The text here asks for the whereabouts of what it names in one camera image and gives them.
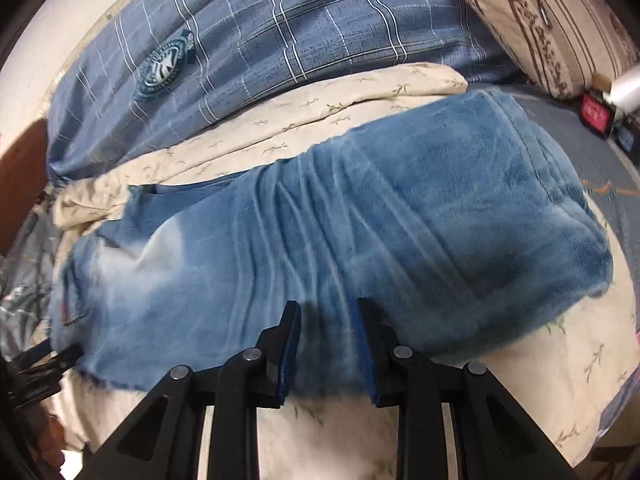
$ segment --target silver rivet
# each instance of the silver rivet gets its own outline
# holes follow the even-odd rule
[[[473,375],[483,375],[486,372],[485,364],[478,361],[471,361],[467,367]]]
[[[256,361],[260,359],[262,352],[260,352],[259,348],[247,348],[244,352],[242,352],[242,357],[247,361]]]
[[[408,359],[414,354],[414,351],[411,350],[408,346],[400,345],[394,348],[394,355],[398,359]]]
[[[179,381],[189,375],[189,369],[185,365],[177,365],[171,368],[169,375],[172,379]]]

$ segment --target beige striped fabric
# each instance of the beige striped fabric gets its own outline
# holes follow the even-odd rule
[[[466,0],[521,69],[556,98],[580,95],[600,72],[612,80],[640,60],[620,20],[604,0]]]

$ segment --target red label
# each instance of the red label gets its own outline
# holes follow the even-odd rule
[[[601,134],[606,133],[611,112],[590,95],[585,94],[582,99],[582,118]]]

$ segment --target folded cream cloth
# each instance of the folded cream cloth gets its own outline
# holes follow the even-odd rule
[[[76,237],[119,218],[130,184],[188,184],[295,156],[309,146],[377,118],[464,92],[455,71],[408,64],[314,83],[274,97],[177,146],[131,160],[60,194],[56,223],[67,229],[60,261]],[[593,202],[590,207],[606,227]],[[607,229],[613,282],[520,341],[481,357],[546,435],[575,465],[596,440],[600,414],[640,361],[635,297],[626,259]],[[68,373],[53,405],[68,439],[97,449],[144,396],[107,392]],[[260,410],[263,478],[395,477],[396,412],[365,397],[287,399]]]

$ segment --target white cylinder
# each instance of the white cylinder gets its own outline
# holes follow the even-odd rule
[[[610,100],[627,114],[640,108],[640,64],[612,83]]]

